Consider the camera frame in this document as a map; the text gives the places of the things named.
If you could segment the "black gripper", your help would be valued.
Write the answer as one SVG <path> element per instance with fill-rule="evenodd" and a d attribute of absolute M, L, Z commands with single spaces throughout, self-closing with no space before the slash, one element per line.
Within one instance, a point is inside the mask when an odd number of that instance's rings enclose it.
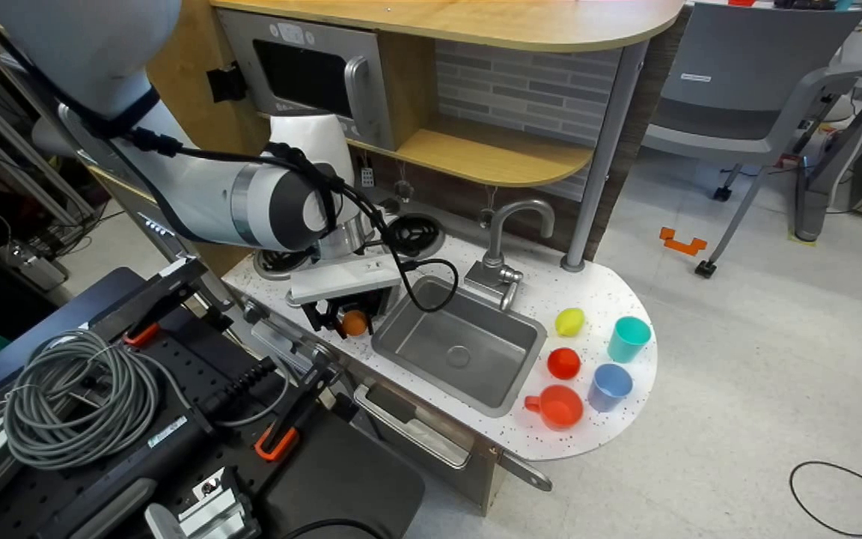
<path fill-rule="evenodd" d="M 339 317 L 345 311 L 363 311 L 364 335 L 373 335 L 390 300 L 393 300 L 393 287 L 376 287 L 376 291 L 345 294 L 331 300 L 310 300 L 301 305 L 301 311 L 315 329 L 334 329 L 334 333 L 339 333 Z"/>

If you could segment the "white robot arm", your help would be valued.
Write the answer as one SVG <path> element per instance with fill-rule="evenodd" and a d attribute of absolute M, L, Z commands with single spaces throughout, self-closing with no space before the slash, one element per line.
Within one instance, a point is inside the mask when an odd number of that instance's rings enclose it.
<path fill-rule="evenodd" d="M 286 300 L 310 311 L 394 291 L 393 254 L 330 248 L 364 211 L 349 185 L 334 118 L 285 118 L 285 142 L 253 155 L 200 149 L 150 82 L 177 31 L 182 0 L 0 0 L 0 41 L 56 98 L 84 152 L 141 181 L 168 224 L 189 239 L 259 253 L 319 248 L 286 279 Z"/>

